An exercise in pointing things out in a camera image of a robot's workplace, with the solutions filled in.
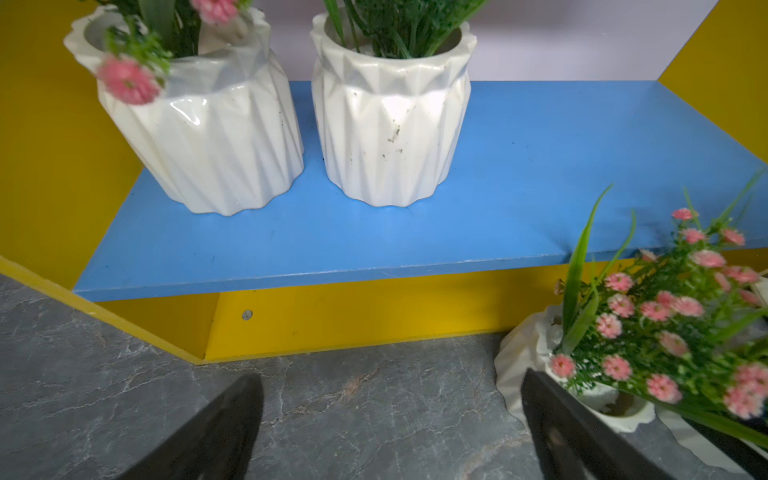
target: green leaf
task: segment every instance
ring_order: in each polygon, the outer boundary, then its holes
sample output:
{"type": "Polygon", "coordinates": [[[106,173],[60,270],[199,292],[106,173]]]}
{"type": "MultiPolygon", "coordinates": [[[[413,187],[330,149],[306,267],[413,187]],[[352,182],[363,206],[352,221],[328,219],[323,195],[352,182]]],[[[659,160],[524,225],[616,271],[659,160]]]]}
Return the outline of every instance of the green leaf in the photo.
{"type": "Polygon", "coordinates": [[[733,211],[734,208],[736,208],[736,205],[739,203],[739,201],[741,201],[741,198],[744,195],[746,195],[746,192],[748,192],[754,186],[754,184],[757,183],[757,181],[760,179],[760,176],[763,175],[764,173],[765,173],[765,170],[761,170],[756,174],[754,174],[752,178],[750,178],[750,181],[746,183],[746,186],[741,190],[741,192],[739,192],[739,194],[736,195],[736,199],[733,202],[731,202],[730,205],[728,205],[725,211],[721,213],[718,218],[716,218],[715,220],[712,220],[712,224],[716,225],[728,220],[728,218],[730,217],[730,213],[733,211]]]}
{"type": "Polygon", "coordinates": [[[598,205],[600,200],[603,200],[605,194],[613,187],[613,184],[603,190],[603,193],[598,198],[598,201],[594,203],[592,207],[592,213],[587,221],[587,226],[581,231],[581,236],[578,239],[576,248],[571,255],[571,262],[568,264],[568,277],[565,281],[565,292],[563,295],[563,331],[568,332],[573,323],[574,316],[576,315],[576,307],[578,304],[578,294],[581,290],[581,274],[584,272],[584,262],[587,259],[587,249],[589,248],[589,236],[592,231],[592,222],[594,221],[594,214],[598,211],[598,205]]]}
{"type": "Polygon", "coordinates": [[[177,50],[174,51],[174,56],[182,58],[197,55],[202,24],[200,15],[188,0],[180,0],[176,3],[176,14],[179,20],[175,24],[178,46],[177,50]]]}
{"type": "Polygon", "coordinates": [[[355,45],[355,51],[360,53],[360,42],[357,39],[355,23],[358,24],[362,31],[362,22],[360,21],[360,17],[357,15],[357,11],[355,10],[355,5],[352,4],[352,0],[344,0],[344,8],[346,10],[346,16],[349,19],[349,29],[352,30],[352,42],[355,45]]]}
{"type": "Polygon", "coordinates": [[[688,406],[684,404],[671,405],[670,403],[662,402],[659,399],[656,399],[652,396],[645,395],[637,391],[631,391],[624,387],[619,387],[618,389],[621,390],[622,392],[626,392],[626,393],[630,393],[631,395],[638,396],[643,400],[646,400],[647,402],[652,402],[656,406],[659,406],[663,409],[667,409],[670,412],[677,413],[681,417],[684,417],[689,420],[693,420],[694,422],[700,423],[701,425],[708,426],[711,429],[715,429],[718,432],[722,432],[726,435],[730,435],[738,439],[747,440],[748,442],[752,442],[755,445],[759,445],[764,449],[768,449],[768,435],[759,433],[758,431],[753,430],[750,427],[740,424],[736,420],[732,420],[725,416],[718,415],[712,412],[703,412],[693,406],[688,406]]]}
{"type": "Polygon", "coordinates": [[[344,39],[344,26],[341,20],[341,12],[339,11],[339,4],[336,0],[323,0],[326,3],[326,10],[328,10],[328,16],[333,22],[333,27],[336,29],[336,33],[339,34],[339,40],[342,45],[346,46],[346,40],[344,39]]]}
{"type": "Polygon", "coordinates": [[[453,23],[450,25],[450,28],[444,28],[442,30],[442,35],[436,36],[432,39],[432,42],[427,48],[424,56],[429,57],[434,55],[437,49],[442,47],[442,44],[444,44],[445,40],[448,39],[448,36],[453,33],[454,29],[458,28],[462,23],[466,22],[472,16],[474,16],[475,13],[479,12],[480,8],[482,8],[487,1],[488,0],[479,0],[470,4],[469,8],[463,12],[463,15],[453,21],[453,23]]]}
{"type": "Polygon", "coordinates": [[[690,201],[690,195],[688,195],[688,189],[686,187],[683,187],[683,195],[685,195],[685,201],[688,204],[688,210],[693,214],[694,216],[694,223],[697,227],[699,227],[699,230],[702,230],[701,228],[701,222],[699,221],[699,216],[696,214],[696,211],[694,210],[694,204],[690,201]]]}
{"type": "Polygon", "coordinates": [[[755,356],[768,356],[768,336],[764,336],[755,340],[753,343],[747,344],[746,354],[750,357],[755,356]]]}
{"type": "Polygon", "coordinates": [[[741,220],[744,218],[744,215],[746,214],[746,210],[750,207],[750,204],[752,203],[752,199],[753,199],[753,196],[750,195],[746,199],[746,202],[744,202],[744,206],[741,207],[741,211],[736,216],[736,219],[733,221],[733,226],[734,227],[738,227],[739,225],[741,225],[741,220]]]}
{"type": "Polygon", "coordinates": [[[617,260],[619,260],[619,257],[621,257],[621,254],[627,249],[627,245],[629,245],[630,240],[632,240],[632,237],[634,237],[634,229],[637,226],[637,218],[634,215],[634,210],[632,210],[632,226],[629,228],[629,235],[627,235],[627,239],[624,241],[624,243],[621,244],[621,248],[616,252],[614,257],[611,259],[610,262],[608,262],[608,265],[605,266],[602,273],[600,274],[599,282],[602,282],[607,273],[610,271],[611,267],[616,263],[617,260]]]}
{"type": "Polygon", "coordinates": [[[411,52],[408,51],[408,47],[406,47],[406,43],[402,40],[400,35],[397,33],[397,30],[395,30],[394,27],[389,28],[389,33],[392,36],[392,40],[397,45],[397,48],[400,51],[400,58],[412,58],[411,52]]]}
{"type": "Polygon", "coordinates": [[[141,20],[151,31],[155,31],[167,50],[176,50],[174,20],[176,0],[138,0],[141,20]]]}
{"type": "Polygon", "coordinates": [[[360,28],[360,31],[362,31],[364,35],[371,35],[368,25],[366,25],[366,23],[360,18],[355,5],[352,3],[352,0],[344,0],[344,7],[346,8],[347,15],[351,17],[349,20],[349,26],[351,27],[357,24],[357,26],[360,28]]]}
{"type": "Polygon", "coordinates": [[[741,330],[747,328],[755,320],[765,315],[768,315],[768,309],[765,309],[765,308],[756,310],[755,312],[752,312],[752,313],[748,313],[745,316],[738,319],[737,321],[731,323],[729,326],[726,326],[720,329],[720,331],[712,335],[709,335],[707,337],[707,342],[713,345],[720,345],[721,343],[728,340],[730,337],[736,335],[741,330]]]}
{"type": "Polygon", "coordinates": [[[599,305],[600,295],[598,295],[597,290],[592,290],[592,298],[563,338],[562,352],[565,355],[573,353],[581,339],[584,338],[584,334],[589,330],[589,327],[594,324],[594,318],[598,313],[599,305]]]}

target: pot rim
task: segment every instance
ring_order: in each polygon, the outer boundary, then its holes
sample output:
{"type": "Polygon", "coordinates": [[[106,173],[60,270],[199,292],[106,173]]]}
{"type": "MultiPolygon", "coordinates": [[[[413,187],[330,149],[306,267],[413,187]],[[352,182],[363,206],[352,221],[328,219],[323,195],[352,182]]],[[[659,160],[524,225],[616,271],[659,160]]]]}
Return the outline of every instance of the pot rim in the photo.
{"type": "MultiPolygon", "coordinates": [[[[64,43],[68,50],[70,50],[76,57],[83,55],[101,60],[105,55],[109,55],[108,51],[101,50],[92,44],[86,35],[92,23],[105,15],[120,14],[108,10],[108,7],[106,6],[99,5],[90,15],[78,18],[72,22],[71,31],[66,35],[64,43]]],[[[230,52],[233,48],[247,47],[250,43],[252,43],[253,36],[258,35],[259,27],[270,28],[269,24],[266,22],[264,12],[258,8],[248,8],[247,12],[241,12],[239,15],[247,23],[248,32],[237,42],[225,45],[222,48],[209,51],[208,53],[202,55],[172,58],[170,60],[171,68],[177,65],[189,63],[191,61],[218,62],[221,60],[222,55],[230,52]]]]}
{"type": "Polygon", "coordinates": [[[326,23],[328,22],[328,17],[329,17],[328,12],[315,15],[315,17],[312,19],[311,35],[316,40],[320,40],[323,43],[323,48],[328,49],[329,51],[341,53],[342,55],[351,55],[352,59],[356,61],[364,61],[364,62],[374,61],[375,63],[388,65],[390,67],[396,67],[396,68],[412,67],[412,66],[424,65],[429,63],[443,64],[449,61],[450,59],[454,58],[456,55],[461,55],[464,53],[472,53],[472,51],[475,49],[475,46],[477,45],[477,37],[469,31],[469,22],[464,22],[458,27],[458,30],[461,32],[461,35],[462,35],[461,38],[458,40],[458,43],[454,45],[454,47],[451,48],[450,50],[444,51],[441,54],[432,55],[430,57],[419,57],[419,58],[372,57],[370,55],[364,55],[350,48],[339,45],[333,39],[331,39],[331,37],[329,37],[328,34],[326,33],[326,23]]]}

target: geometric faceted vase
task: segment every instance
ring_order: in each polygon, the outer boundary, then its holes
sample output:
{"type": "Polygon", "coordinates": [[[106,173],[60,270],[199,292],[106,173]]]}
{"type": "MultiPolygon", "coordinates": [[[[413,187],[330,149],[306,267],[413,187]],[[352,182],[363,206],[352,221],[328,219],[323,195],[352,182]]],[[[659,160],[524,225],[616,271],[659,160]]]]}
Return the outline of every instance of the geometric faceted vase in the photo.
{"type": "Polygon", "coordinates": [[[442,53],[408,60],[340,45],[328,14],[314,18],[312,40],[312,96],[328,178],[374,207],[430,197],[448,176],[469,101],[466,67],[477,45],[469,24],[442,53]]]}
{"type": "MultiPolygon", "coordinates": [[[[91,72],[103,8],[72,24],[65,45],[91,72]]],[[[303,146],[286,77],[270,50],[270,26],[251,8],[226,25],[203,24],[200,55],[175,58],[152,103],[124,104],[98,82],[98,97],[165,193],[196,214],[232,215],[285,193],[303,170],[303,146]]]]}

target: potted artificial plant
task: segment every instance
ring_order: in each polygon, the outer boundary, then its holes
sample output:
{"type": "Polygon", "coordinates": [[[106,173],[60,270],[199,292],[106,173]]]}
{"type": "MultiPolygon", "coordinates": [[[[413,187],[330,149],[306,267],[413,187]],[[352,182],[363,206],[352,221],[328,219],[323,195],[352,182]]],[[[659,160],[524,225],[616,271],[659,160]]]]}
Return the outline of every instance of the potted artificial plant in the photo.
{"type": "Polygon", "coordinates": [[[325,0],[312,79],[330,180],[348,197],[405,207],[448,175],[487,0],[325,0]]]}
{"type": "Polygon", "coordinates": [[[250,0],[97,0],[65,45],[165,193],[194,213],[261,208],[303,170],[288,79],[250,0]]]}
{"type": "Polygon", "coordinates": [[[562,309],[529,317],[502,341],[497,386],[510,413],[522,419],[519,388],[530,366],[606,412],[598,416],[614,430],[652,420],[642,412],[653,403],[768,448],[768,435],[748,423],[765,426],[768,337],[734,338],[768,309],[748,290],[758,274],[727,265],[720,254],[745,244],[730,225],[738,200],[708,227],[689,201],[672,213],[671,248],[659,255],[643,251],[613,271],[634,232],[633,214],[630,238],[599,275],[583,282],[595,204],[571,258],[562,309]],[[627,400],[623,408],[618,397],[627,400]]]}

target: blue shelf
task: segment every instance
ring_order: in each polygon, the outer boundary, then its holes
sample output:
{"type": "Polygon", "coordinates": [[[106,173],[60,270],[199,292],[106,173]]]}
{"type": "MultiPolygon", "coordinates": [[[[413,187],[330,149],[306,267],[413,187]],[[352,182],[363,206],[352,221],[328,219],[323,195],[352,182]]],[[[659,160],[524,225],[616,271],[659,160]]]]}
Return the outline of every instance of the blue shelf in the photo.
{"type": "MultiPolygon", "coordinates": [[[[448,179],[407,208],[350,200],[325,173],[310,85],[291,85],[305,171],[233,217],[195,215],[145,171],[74,291],[92,301],[566,263],[608,185],[590,251],[669,240],[688,187],[706,219],[765,164],[652,81],[474,82],[448,179]]],[[[768,178],[741,227],[768,247],[768,178]]]]}

